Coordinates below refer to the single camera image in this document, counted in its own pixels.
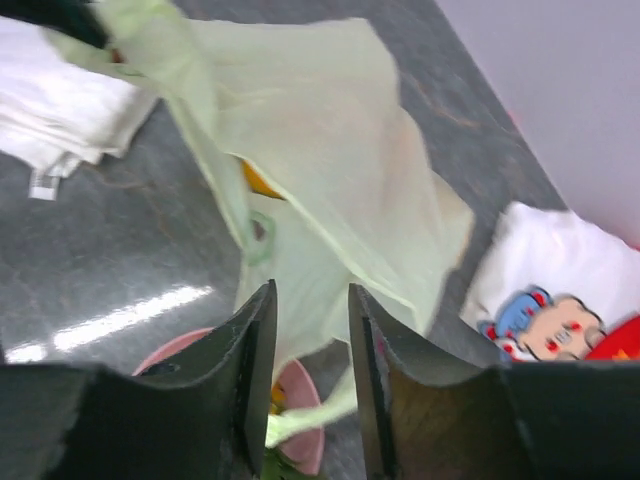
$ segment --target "white label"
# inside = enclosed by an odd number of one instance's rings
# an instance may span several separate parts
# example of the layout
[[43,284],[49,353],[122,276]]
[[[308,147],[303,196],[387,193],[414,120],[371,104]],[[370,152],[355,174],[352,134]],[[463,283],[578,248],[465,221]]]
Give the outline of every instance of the white label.
[[59,177],[34,170],[29,182],[29,198],[54,201],[58,196]]

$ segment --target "gray table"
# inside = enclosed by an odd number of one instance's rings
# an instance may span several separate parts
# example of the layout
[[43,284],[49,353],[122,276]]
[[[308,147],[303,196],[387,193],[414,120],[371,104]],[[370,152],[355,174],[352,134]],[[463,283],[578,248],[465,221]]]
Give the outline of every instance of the gray table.
[[[562,202],[432,0],[182,0],[194,18],[304,23],[371,20],[402,72],[402,99],[434,169],[477,226],[430,337],[474,363],[495,350],[457,317],[500,211],[513,199]],[[0,160],[0,332],[10,358],[99,360],[130,372],[171,338],[224,321],[239,253],[166,108],[125,160],[62,184],[55,203],[27,199],[29,170]],[[347,362],[335,345],[305,359],[326,397]],[[327,428],[331,479],[364,478],[355,416]]]

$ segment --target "white bag with cartoon character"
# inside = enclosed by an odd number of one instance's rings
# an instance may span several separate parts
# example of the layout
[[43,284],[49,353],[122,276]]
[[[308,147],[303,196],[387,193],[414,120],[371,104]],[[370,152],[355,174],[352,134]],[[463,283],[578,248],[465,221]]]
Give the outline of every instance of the white bag with cartoon character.
[[505,360],[640,355],[640,253],[573,212],[511,204],[460,316]]

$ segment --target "cartoon character face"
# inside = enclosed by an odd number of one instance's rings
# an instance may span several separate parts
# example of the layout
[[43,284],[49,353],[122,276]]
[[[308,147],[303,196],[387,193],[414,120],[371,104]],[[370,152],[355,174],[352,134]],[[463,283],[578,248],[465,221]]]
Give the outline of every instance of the cartoon character face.
[[555,299],[518,335],[518,348],[538,360],[577,360],[602,340],[602,328],[601,320],[578,299]]

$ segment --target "table surface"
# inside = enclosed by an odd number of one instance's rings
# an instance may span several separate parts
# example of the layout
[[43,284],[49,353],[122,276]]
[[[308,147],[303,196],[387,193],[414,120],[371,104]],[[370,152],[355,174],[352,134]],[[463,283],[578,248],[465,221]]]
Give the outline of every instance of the table surface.
[[[471,206],[476,228],[449,278],[430,338],[477,364],[493,346],[457,311],[514,199],[562,201],[432,0],[182,0],[193,18],[307,23],[365,17],[395,55],[405,108],[433,168]],[[160,104],[124,160],[82,167],[56,202],[27,198],[29,169],[0,160],[0,334],[10,360],[97,360],[131,372],[164,342],[232,312],[239,252],[167,109]],[[344,345],[305,359],[326,397]],[[356,416],[327,428],[331,479],[364,478]]]

